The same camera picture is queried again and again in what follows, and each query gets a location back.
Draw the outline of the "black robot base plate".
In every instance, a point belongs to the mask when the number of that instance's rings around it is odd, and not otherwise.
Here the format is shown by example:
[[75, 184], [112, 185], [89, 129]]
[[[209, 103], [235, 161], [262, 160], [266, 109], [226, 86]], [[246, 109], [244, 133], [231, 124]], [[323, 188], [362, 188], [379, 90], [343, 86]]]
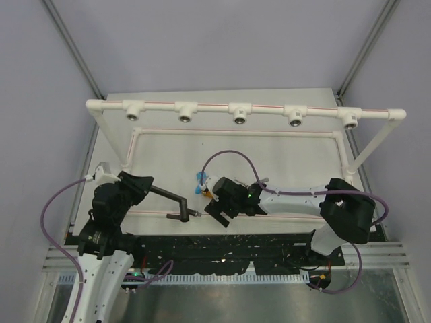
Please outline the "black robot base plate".
[[173, 275], [241, 275], [253, 265], [260, 275], [344, 266], [340, 247], [322, 256], [309, 248], [310, 234], [139, 236], [133, 266], [155, 273], [169, 260]]

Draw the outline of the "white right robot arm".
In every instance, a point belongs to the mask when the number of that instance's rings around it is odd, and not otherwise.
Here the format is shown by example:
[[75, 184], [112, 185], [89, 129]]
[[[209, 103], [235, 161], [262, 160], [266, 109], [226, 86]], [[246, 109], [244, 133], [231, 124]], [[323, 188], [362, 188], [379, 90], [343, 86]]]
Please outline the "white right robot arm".
[[306, 260], [320, 265], [344, 243], [367, 244], [375, 202], [340, 178], [328, 185], [284, 195], [274, 186], [255, 182], [249, 186], [229, 178], [210, 176], [201, 188], [211, 195], [205, 207], [217, 222], [228, 227], [226, 216], [295, 213], [319, 216], [325, 224], [312, 231], [304, 249]]

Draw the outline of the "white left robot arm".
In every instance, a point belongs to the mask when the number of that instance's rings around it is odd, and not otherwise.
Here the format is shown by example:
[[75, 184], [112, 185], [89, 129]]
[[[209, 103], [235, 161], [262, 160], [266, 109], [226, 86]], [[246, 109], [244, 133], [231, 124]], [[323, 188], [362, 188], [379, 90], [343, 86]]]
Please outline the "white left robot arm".
[[139, 238], [121, 223], [150, 192], [154, 178], [120, 172], [94, 190], [89, 220], [78, 239], [79, 271], [63, 322], [107, 322], [130, 268], [144, 258]]

